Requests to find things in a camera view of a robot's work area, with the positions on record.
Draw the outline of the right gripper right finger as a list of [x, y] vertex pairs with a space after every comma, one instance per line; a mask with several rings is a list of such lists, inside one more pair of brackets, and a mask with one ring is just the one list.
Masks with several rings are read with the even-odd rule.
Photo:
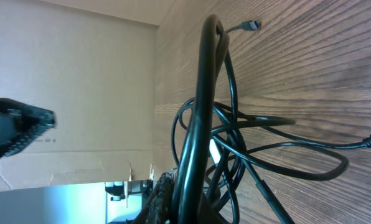
[[230, 224], [230, 222], [226, 221], [223, 216], [214, 211], [205, 194], [202, 194], [200, 209], [197, 216], [197, 223]]

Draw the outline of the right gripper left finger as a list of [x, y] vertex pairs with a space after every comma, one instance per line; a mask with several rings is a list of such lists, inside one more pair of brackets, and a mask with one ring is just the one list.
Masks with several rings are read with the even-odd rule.
[[153, 188], [152, 194], [141, 213], [132, 224], [165, 224], [170, 223], [171, 201], [174, 190], [172, 172], [163, 173]]

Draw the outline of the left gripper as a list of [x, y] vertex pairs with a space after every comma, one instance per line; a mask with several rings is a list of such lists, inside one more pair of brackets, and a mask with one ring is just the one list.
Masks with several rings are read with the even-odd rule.
[[0, 159], [20, 153], [55, 126], [53, 111], [0, 98]]

